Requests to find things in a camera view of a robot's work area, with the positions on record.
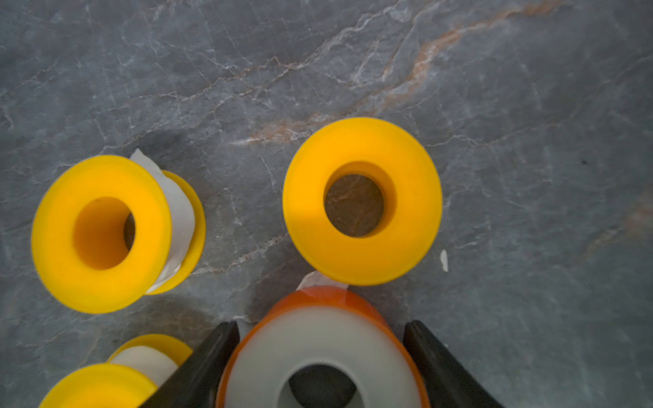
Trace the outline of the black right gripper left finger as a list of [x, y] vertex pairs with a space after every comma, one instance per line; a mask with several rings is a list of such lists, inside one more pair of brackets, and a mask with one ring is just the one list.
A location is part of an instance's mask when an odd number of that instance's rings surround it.
[[215, 407], [220, 380], [239, 343], [236, 322], [220, 323], [141, 407]]

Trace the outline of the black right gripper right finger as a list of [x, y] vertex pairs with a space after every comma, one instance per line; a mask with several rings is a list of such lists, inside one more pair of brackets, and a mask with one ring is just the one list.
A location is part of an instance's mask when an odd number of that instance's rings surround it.
[[422, 321], [406, 324], [403, 344], [423, 377], [431, 407], [503, 407]]

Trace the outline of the yellow sealing tape roll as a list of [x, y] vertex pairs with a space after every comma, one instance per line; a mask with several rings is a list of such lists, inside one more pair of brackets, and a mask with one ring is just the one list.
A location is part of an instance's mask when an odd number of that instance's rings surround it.
[[349, 285], [391, 282], [430, 251], [443, 212], [429, 153], [404, 129], [357, 117], [299, 148], [282, 194], [289, 236], [317, 271]]
[[42, 407], [139, 407], [192, 355], [193, 349], [172, 336], [133, 338], [100, 364], [83, 367], [61, 379]]
[[195, 190], [135, 150], [88, 158], [57, 178], [35, 213], [32, 258], [55, 299], [105, 314], [178, 287], [206, 234]]

